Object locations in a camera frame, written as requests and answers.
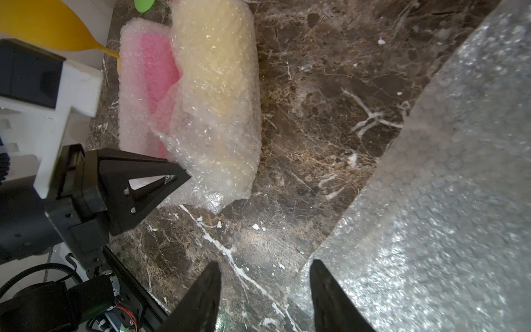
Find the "green wine glass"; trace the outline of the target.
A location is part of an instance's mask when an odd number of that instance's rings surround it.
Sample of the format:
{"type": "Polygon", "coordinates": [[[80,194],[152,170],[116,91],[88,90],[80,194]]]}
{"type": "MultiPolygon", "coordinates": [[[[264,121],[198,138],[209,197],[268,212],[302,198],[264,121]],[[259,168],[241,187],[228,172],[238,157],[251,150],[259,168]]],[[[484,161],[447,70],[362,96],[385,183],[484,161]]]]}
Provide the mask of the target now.
{"type": "Polygon", "coordinates": [[[153,7],[155,2],[156,0],[134,0],[134,6],[139,13],[145,13],[153,7]]]}

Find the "beige bubble glass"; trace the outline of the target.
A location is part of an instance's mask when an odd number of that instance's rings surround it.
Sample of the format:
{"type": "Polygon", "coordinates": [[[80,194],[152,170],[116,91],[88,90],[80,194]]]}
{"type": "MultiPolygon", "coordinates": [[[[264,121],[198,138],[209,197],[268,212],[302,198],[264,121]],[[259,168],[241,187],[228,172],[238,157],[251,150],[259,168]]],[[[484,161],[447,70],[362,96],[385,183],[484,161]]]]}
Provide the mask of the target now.
{"type": "Polygon", "coordinates": [[[2,1],[1,37],[43,48],[100,69],[105,57],[120,64],[120,55],[98,41],[63,1],[2,1]]]}

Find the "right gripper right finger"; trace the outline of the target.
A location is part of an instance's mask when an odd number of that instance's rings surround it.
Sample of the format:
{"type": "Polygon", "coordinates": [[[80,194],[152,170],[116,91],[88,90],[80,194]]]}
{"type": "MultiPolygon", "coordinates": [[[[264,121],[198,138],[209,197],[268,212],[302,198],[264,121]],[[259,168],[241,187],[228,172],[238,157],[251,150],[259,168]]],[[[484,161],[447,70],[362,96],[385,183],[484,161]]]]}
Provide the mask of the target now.
{"type": "Polygon", "coordinates": [[[314,260],[309,271],[315,330],[376,330],[364,319],[321,260],[314,260]]]}

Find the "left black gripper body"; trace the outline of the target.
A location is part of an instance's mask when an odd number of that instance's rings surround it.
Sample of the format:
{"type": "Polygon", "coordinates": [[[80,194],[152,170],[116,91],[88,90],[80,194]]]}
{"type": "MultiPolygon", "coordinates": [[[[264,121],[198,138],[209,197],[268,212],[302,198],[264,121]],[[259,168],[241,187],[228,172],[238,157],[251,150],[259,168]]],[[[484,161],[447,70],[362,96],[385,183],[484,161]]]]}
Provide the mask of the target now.
{"type": "Polygon", "coordinates": [[[42,255],[65,243],[83,268],[105,264],[109,206],[100,162],[111,155],[108,148],[85,152],[81,145],[64,147],[45,199],[34,188],[33,176],[2,182],[1,263],[42,255]]]}

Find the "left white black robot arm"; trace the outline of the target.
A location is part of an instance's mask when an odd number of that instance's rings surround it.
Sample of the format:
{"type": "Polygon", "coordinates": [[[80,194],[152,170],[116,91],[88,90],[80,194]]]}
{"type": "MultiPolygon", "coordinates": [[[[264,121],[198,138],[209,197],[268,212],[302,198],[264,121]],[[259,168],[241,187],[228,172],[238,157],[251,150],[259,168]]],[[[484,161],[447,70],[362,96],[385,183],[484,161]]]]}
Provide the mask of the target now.
{"type": "Polygon", "coordinates": [[[116,149],[62,149],[49,191],[40,196],[35,177],[10,180],[11,160],[1,153],[1,262],[40,255],[65,244],[69,265],[46,263],[7,281],[1,292],[40,271],[65,279],[27,286],[1,304],[3,331],[76,331],[106,312],[134,331],[154,331],[166,312],[109,250],[112,237],[137,227],[190,178],[165,159],[116,149]]]}

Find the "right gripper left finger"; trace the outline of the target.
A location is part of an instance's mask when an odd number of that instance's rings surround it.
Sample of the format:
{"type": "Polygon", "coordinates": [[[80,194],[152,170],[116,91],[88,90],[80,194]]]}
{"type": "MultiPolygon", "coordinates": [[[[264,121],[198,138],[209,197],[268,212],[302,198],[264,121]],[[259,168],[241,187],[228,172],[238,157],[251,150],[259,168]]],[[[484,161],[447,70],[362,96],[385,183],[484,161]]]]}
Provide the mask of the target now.
{"type": "Polygon", "coordinates": [[[221,271],[211,261],[157,331],[215,331],[221,299],[221,271]]]}

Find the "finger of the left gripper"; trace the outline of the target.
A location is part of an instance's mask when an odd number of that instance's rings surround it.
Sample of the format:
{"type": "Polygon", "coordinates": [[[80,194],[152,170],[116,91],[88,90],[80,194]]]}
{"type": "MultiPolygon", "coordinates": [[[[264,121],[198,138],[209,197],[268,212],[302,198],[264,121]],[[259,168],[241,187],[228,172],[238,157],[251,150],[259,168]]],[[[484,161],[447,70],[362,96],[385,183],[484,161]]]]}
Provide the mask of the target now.
{"type": "Polygon", "coordinates": [[[108,148],[99,149],[96,154],[113,236],[136,228],[192,178],[179,164],[166,159],[108,148]]]}

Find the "yellow bubble glass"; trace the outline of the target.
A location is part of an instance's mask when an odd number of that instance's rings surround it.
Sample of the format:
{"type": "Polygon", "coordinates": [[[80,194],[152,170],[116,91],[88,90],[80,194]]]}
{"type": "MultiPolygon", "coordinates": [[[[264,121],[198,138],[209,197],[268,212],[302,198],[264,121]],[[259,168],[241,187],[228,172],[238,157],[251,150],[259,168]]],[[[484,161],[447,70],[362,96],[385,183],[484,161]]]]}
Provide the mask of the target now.
{"type": "Polygon", "coordinates": [[[261,153],[254,17],[244,1],[173,1],[170,44],[181,77],[149,119],[191,179],[168,198],[217,214],[248,199],[261,153]]]}

